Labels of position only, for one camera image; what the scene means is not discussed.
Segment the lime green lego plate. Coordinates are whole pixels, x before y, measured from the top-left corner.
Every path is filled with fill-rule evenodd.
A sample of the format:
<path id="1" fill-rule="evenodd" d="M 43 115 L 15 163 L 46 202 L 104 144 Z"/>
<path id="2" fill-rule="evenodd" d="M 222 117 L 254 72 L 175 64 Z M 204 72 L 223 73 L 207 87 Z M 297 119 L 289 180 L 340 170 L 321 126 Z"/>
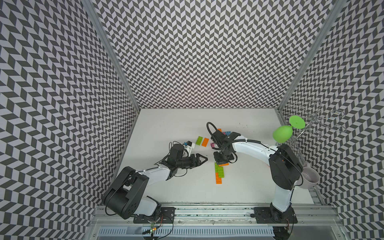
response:
<path id="1" fill-rule="evenodd" d="M 204 140 L 204 138 L 201 137 L 201 136 L 199 136 L 199 137 L 197 138 L 197 140 L 196 140 L 196 145 L 200 146 L 200 145 L 202 144 L 203 140 Z"/>

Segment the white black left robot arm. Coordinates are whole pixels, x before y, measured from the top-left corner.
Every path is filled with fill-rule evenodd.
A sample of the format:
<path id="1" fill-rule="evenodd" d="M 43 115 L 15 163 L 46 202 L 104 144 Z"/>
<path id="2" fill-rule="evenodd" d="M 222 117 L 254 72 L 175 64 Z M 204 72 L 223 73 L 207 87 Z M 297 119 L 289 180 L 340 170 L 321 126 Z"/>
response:
<path id="1" fill-rule="evenodd" d="M 206 163 L 208 158 L 192 154 L 193 148 L 191 142 L 186 145 L 177 143 L 154 168 L 141 171 L 123 168 L 102 197 L 105 210 L 112 210 L 112 216 L 118 215 L 124 220 L 132 216 L 147 218 L 152 222 L 161 219 L 162 204 L 151 197 L 144 197 L 146 187 L 174 178 L 179 169 L 187 171 Z"/>

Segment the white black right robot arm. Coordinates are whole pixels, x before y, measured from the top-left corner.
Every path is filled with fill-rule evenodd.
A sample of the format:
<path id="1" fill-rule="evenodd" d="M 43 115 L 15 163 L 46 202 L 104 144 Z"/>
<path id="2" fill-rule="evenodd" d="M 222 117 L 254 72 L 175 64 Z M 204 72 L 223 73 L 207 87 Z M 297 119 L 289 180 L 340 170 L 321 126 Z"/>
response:
<path id="1" fill-rule="evenodd" d="M 219 130 L 211 133 L 211 139 L 215 144 L 214 159 L 217 165 L 235 163 L 238 159 L 237 153 L 246 154 L 267 164 L 276 185 L 271 208 L 280 213 L 287 212 L 291 207 L 294 187 L 302 178 L 303 171 L 298 158 L 288 145 L 268 146 L 260 141 L 247 139 L 239 133 L 225 135 Z"/>

